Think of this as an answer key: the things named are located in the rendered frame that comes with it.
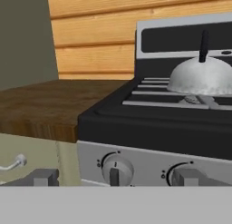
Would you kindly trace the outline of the silver stove knob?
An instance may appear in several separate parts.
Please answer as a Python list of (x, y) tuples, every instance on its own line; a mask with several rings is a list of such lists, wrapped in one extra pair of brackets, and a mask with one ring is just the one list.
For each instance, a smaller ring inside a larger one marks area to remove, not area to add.
[(193, 168), (187, 163), (172, 166), (166, 174), (169, 186), (190, 186), (193, 184), (193, 180)]
[(110, 186), (129, 186), (134, 174), (131, 162), (119, 154), (108, 157), (101, 170), (104, 180)]

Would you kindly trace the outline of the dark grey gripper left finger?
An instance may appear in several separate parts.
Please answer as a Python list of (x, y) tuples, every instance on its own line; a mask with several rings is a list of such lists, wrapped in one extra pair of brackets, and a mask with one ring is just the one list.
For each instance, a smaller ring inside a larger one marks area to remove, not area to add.
[(5, 183), (5, 186), (58, 186), (58, 169), (36, 169), (25, 177)]

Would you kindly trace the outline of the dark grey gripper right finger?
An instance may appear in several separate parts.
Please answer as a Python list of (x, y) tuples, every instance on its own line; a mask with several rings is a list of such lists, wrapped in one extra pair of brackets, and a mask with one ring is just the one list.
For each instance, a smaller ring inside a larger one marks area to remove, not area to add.
[(211, 179), (201, 171), (196, 169), (177, 169), (173, 172), (173, 185), (174, 186), (190, 186), (190, 187), (216, 187), (228, 186), (220, 180)]

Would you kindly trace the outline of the beige drawer front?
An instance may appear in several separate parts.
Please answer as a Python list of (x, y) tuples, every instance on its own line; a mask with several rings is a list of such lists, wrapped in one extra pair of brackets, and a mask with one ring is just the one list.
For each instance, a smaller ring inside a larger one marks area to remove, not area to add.
[(27, 163), (9, 171), (0, 171), (0, 183), (25, 177), (35, 169), (58, 169), (55, 141), (0, 133), (0, 166), (7, 167), (23, 154)]

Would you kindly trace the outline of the grey-green tall cabinet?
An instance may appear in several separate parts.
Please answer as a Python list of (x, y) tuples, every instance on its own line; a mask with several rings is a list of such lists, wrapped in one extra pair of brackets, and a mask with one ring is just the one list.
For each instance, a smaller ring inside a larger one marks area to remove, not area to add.
[(0, 91), (58, 78), (48, 0), (0, 0)]

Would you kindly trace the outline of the black and silver stove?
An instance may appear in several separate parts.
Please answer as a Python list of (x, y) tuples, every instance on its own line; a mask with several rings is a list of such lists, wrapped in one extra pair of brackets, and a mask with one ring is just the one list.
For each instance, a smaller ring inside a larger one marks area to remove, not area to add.
[(110, 186), (102, 166), (119, 154), (134, 169), (129, 186), (169, 186), (180, 163), (232, 186), (232, 94), (167, 89), (174, 68), (198, 57), (203, 30), (208, 56), (232, 66), (232, 12), (137, 23), (133, 79), (78, 117), (82, 185)]

